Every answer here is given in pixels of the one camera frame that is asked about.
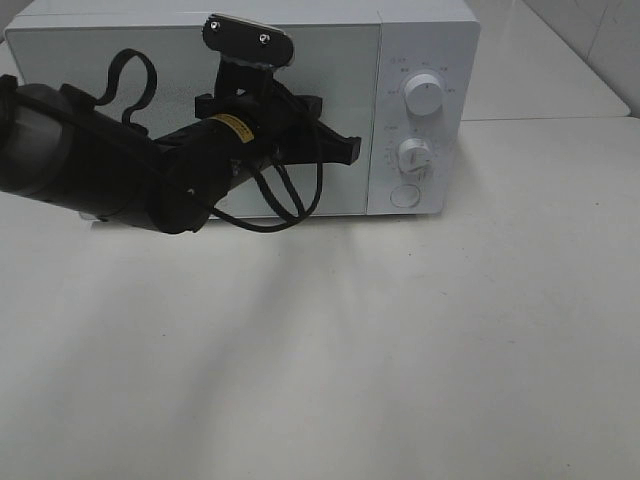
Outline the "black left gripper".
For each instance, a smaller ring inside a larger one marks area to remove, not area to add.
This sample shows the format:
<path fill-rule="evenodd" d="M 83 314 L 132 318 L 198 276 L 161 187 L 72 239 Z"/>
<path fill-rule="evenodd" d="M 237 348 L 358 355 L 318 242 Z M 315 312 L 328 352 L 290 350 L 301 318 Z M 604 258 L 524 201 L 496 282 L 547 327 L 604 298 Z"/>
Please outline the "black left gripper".
<path fill-rule="evenodd" d="M 296 96 L 274 78 L 274 71 L 224 57 L 214 90 L 195 98 L 199 119 L 228 114 L 240 119 L 253 138 L 232 151 L 241 161 L 273 158 L 284 165 L 353 164 L 361 139 L 343 137 L 320 121 L 323 100 Z"/>

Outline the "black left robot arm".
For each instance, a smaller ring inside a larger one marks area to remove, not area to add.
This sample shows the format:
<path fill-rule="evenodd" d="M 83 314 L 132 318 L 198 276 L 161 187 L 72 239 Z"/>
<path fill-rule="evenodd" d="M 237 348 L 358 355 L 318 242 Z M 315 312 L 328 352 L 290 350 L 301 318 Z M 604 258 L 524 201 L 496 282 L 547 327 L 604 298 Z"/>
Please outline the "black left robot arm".
<path fill-rule="evenodd" d="M 211 217 L 257 231 L 220 208 L 233 189 L 253 181 L 284 230 L 316 209 L 302 201 L 289 166 L 322 170 L 359 157 L 359 138 L 321 121 L 320 97 L 293 94 L 270 70 L 226 59 L 213 92 L 195 100 L 196 121 L 151 138 L 131 109 L 117 120 L 101 111 L 137 57 L 132 49 L 114 57 L 100 97 L 3 76 L 2 191 L 165 234 L 196 232 Z"/>

